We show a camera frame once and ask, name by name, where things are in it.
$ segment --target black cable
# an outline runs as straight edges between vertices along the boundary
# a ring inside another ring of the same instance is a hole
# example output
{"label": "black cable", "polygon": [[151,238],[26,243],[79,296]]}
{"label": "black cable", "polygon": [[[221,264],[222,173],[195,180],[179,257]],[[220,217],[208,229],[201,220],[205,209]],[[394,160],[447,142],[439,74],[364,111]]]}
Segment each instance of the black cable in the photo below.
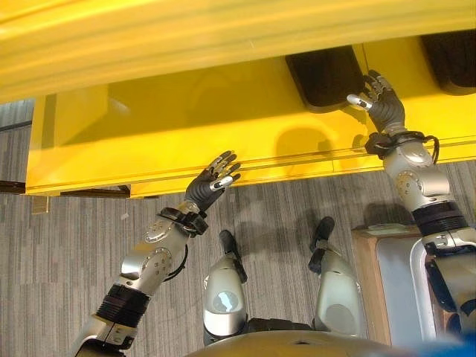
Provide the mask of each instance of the black cable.
{"label": "black cable", "polygon": [[182,260],[182,262],[180,263],[180,266],[178,266],[178,268],[177,268],[176,270],[172,271],[171,273],[169,273],[169,274],[167,275],[167,277],[164,279],[164,282],[165,282],[165,281],[172,280],[174,277],[176,277],[177,275],[179,275],[182,270],[184,270],[184,268],[185,268],[185,262],[187,261],[187,257],[188,257],[188,246],[185,245],[185,256],[184,256],[184,259]]}
{"label": "black cable", "polygon": [[433,155],[431,157],[433,158],[433,164],[436,165],[438,162],[438,156],[440,155],[440,141],[436,136],[433,135],[425,137],[425,142],[429,140],[434,142]]}

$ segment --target yellow surface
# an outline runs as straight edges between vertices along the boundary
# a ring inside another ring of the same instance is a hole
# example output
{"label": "yellow surface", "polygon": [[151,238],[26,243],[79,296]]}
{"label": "yellow surface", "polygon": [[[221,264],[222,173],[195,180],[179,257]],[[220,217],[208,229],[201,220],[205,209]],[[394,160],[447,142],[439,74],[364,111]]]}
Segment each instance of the yellow surface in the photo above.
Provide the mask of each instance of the yellow surface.
{"label": "yellow surface", "polygon": [[[443,94],[418,39],[364,49],[409,129],[436,135],[443,159],[446,147],[451,161],[476,158],[476,94]],[[306,111],[283,58],[97,86],[37,101],[27,193],[128,183],[134,196],[176,192],[227,149],[243,163],[240,184],[376,170],[361,147],[374,131],[357,109]]]}
{"label": "yellow surface", "polygon": [[0,103],[476,27],[475,0],[4,0]]}

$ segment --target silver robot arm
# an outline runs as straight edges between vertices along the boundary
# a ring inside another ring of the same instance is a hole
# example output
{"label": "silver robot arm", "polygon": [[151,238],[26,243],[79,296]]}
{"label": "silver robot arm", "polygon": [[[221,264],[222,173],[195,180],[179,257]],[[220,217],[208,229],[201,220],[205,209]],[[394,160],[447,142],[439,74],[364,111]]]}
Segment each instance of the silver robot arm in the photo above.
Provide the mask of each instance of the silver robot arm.
{"label": "silver robot arm", "polygon": [[[476,330],[476,230],[470,228],[454,201],[445,174],[436,167],[435,137],[405,128],[405,110],[390,83],[378,72],[364,76],[367,98],[347,100],[369,112],[378,133],[365,147],[377,154],[393,179],[405,207],[412,213],[427,254],[428,280],[440,305],[456,312],[462,331]],[[430,155],[423,146],[435,143]]]}
{"label": "silver robot arm", "polygon": [[[205,211],[239,178],[239,174],[231,175],[239,164],[228,167],[235,158],[229,151],[221,154],[192,181],[177,209],[162,210],[123,259],[117,280],[77,336],[70,357],[124,356],[121,350],[131,347],[150,298],[184,268],[188,239],[207,229]],[[184,249],[182,264],[170,273],[174,259]]]}

